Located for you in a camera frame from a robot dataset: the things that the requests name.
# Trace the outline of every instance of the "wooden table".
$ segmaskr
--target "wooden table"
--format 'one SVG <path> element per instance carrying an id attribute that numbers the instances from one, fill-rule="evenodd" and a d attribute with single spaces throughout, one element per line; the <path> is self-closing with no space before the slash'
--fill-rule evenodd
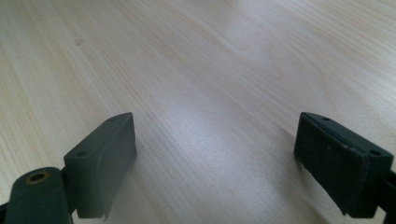
<path id="1" fill-rule="evenodd" d="M 0 200 L 132 111 L 109 223 L 380 223 L 343 217 L 293 145 L 309 111 L 396 153 L 395 87 L 392 0 L 4 0 Z"/>

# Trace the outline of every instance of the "wood grain pattern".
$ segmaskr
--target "wood grain pattern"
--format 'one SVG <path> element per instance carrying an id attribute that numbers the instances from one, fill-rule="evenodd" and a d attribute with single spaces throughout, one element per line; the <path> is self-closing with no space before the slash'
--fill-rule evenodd
<path id="1" fill-rule="evenodd" d="M 396 153 L 395 40 L 391 0 L 0 1 L 0 200 L 132 111 L 109 223 L 380 223 L 292 151 L 309 111 Z"/>

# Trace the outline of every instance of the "screw hole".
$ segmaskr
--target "screw hole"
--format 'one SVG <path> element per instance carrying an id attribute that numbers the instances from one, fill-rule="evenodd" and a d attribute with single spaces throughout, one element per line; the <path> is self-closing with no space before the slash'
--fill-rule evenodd
<path id="1" fill-rule="evenodd" d="M 77 154 L 78 157 L 83 157 L 83 156 L 86 156 L 86 155 L 87 155 L 87 153 L 86 153 L 85 151 L 80 151 L 80 152 Z"/>
<path id="2" fill-rule="evenodd" d="M 40 173 L 32 174 L 26 178 L 26 184 L 35 185 L 35 184 L 41 183 L 45 179 L 47 179 L 49 176 L 50 176 L 50 173 L 48 173 L 48 172 L 40 172 Z"/>
<path id="3" fill-rule="evenodd" d="M 381 155 L 381 153 L 379 153 L 379 152 L 377 152 L 377 151 L 374 151 L 374 150 L 370 150 L 369 152 L 370 152 L 372 155 L 375 155 L 375 156 Z"/>

